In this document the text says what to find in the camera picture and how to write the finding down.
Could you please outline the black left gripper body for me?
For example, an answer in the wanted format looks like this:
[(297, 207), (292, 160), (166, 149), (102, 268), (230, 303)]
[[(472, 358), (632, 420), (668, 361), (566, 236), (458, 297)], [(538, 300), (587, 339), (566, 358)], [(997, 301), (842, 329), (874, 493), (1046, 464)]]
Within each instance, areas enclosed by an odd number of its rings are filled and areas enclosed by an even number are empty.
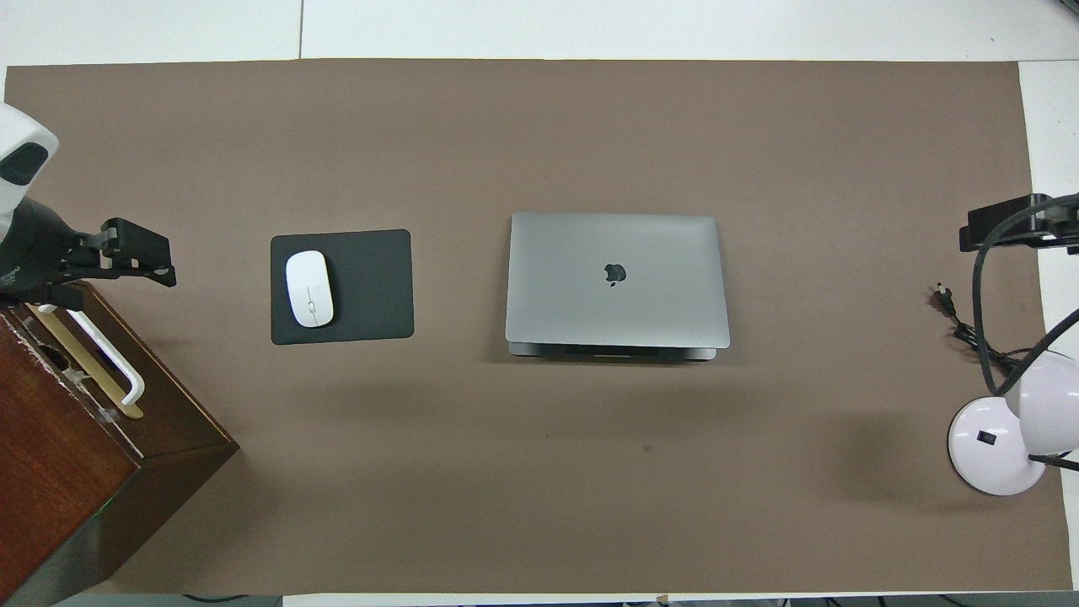
[(26, 304), (22, 292), (46, 282), (105, 279), (100, 254), (83, 246), (84, 237), (46, 205), (23, 197), (1, 244), (3, 306)]

